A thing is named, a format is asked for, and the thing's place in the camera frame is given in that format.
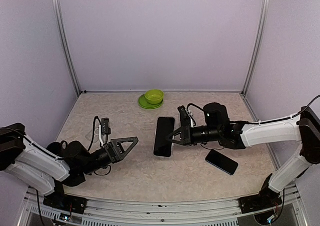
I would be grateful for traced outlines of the black phone blue edge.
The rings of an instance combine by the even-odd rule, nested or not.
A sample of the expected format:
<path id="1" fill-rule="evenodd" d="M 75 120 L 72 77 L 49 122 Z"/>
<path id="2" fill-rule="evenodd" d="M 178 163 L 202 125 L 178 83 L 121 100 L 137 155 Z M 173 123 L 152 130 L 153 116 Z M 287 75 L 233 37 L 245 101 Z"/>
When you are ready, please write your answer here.
<path id="1" fill-rule="evenodd" d="M 207 154 L 205 161 L 229 175 L 234 175 L 239 165 L 236 161 L 213 149 Z"/>

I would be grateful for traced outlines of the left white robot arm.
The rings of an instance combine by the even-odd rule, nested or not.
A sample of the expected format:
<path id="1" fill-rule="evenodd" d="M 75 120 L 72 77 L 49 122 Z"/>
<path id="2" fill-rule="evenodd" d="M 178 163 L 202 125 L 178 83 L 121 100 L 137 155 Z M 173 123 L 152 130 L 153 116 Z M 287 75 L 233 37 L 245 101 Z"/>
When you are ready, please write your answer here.
<path id="1" fill-rule="evenodd" d="M 79 141 L 72 141 L 66 147 L 59 142 L 47 148 L 39 146 L 25 133 L 21 123 L 0 130 L 0 169 L 42 195 L 50 195 L 59 208 L 67 207 L 70 197 L 57 188 L 57 182 L 77 186 L 85 182 L 86 175 L 122 161 L 139 141 L 137 137 L 112 139 L 90 153 Z"/>

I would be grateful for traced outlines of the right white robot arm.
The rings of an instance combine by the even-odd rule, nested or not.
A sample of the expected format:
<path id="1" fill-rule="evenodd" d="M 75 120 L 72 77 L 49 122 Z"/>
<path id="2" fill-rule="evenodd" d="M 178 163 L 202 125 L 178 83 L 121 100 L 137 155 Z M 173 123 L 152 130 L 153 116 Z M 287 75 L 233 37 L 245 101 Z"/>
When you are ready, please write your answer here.
<path id="1" fill-rule="evenodd" d="M 166 140 L 184 146 L 217 141 L 228 149 L 246 149 L 258 144 L 297 141 L 297 151 L 264 182 L 256 204 L 266 208 L 289 183 L 301 176 L 313 164 L 320 162 L 320 120 L 309 106 L 287 117 L 269 121 L 230 121 L 227 108 L 220 103 L 208 103 L 202 111 L 205 126 L 194 126 L 186 107 L 178 108 L 180 128 L 166 135 Z"/>

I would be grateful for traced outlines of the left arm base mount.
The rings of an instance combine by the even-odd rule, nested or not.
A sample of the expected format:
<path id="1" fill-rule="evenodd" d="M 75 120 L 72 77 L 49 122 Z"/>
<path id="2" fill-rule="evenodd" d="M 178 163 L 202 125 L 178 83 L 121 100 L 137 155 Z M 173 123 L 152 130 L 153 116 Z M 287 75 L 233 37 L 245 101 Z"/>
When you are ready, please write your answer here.
<path id="1" fill-rule="evenodd" d="M 43 204 L 70 213 L 84 214 L 87 199 L 66 194 L 62 185 L 55 186 L 54 192 L 45 196 Z"/>

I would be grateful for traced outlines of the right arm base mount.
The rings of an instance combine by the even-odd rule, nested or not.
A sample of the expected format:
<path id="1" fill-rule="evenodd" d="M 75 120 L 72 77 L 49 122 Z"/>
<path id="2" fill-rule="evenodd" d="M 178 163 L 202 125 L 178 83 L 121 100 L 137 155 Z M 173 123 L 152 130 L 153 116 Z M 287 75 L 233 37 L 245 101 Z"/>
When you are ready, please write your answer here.
<path id="1" fill-rule="evenodd" d="M 271 176 L 272 174 L 265 179 L 259 193 L 238 199 L 242 213 L 254 212 L 276 206 L 276 204 L 282 204 L 280 193 L 274 192 L 268 187 Z"/>

